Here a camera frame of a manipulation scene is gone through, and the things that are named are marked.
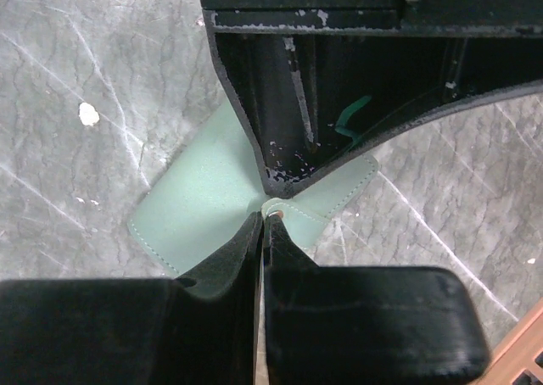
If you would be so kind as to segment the peach plastic file organizer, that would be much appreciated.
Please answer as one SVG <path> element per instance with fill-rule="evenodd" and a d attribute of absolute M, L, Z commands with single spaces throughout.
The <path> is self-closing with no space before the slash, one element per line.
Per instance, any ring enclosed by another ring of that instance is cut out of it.
<path fill-rule="evenodd" d="M 542 299 L 493 352 L 486 373 L 473 384 L 542 384 Z"/>

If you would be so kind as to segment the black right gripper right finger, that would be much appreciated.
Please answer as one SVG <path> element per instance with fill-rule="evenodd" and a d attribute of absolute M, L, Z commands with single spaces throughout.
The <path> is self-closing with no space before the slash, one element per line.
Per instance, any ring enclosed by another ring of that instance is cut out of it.
<path fill-rule="evenodd" d="M 434 266 L 319 266 L 279 215 L 263 237 L 273 384 L 468 384 L 491 352 L 466 287 Z"/>

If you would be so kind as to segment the green card holder wallet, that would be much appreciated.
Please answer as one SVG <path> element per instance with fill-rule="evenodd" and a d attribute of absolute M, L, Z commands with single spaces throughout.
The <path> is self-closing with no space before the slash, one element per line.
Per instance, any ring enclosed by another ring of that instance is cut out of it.
<path fill-rule="evenodd" d="M 253 212 L 282 212 L 291 240 L 308 249 L 377 170 L 365 154 L 293 198 L 272 198 L 232 105 L 224 103 L 137 206 L 128 229 L 173 276 L 227 243 Z"/>

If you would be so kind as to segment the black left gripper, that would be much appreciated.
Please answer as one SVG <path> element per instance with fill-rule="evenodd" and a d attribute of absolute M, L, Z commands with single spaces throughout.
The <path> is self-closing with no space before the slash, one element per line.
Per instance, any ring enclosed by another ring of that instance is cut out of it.
<path fill-rule="evenodd" d="M 200 2 L 224 32 L 209 37 L 213 63 L 273 197 L 415 127 L 542 90 L 539 39 L 384 37 L 539 36 L 542 0 Z"/>

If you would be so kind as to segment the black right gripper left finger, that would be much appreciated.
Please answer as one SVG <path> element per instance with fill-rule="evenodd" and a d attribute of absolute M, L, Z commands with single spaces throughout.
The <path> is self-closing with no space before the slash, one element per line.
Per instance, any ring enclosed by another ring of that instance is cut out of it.
<path fill-rule="evenodd" d="M 2 383 L 253 383 L 261 233 L 176 278 L 2 282 Z"/>

